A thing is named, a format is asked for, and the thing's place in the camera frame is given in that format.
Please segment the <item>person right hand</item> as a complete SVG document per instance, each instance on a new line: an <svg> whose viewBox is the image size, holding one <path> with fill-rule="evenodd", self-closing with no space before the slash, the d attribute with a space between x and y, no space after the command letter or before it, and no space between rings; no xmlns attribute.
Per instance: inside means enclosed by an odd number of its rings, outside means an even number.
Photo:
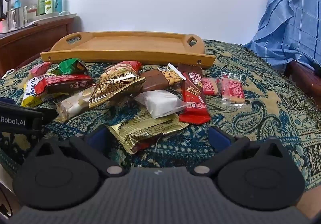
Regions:
<svg viewBox="0 0 321 224"><path fill-rule="evenodd" d="M321 186L306 191L298 202L297 208L309 219L315 217L321 209Z"/></svg>

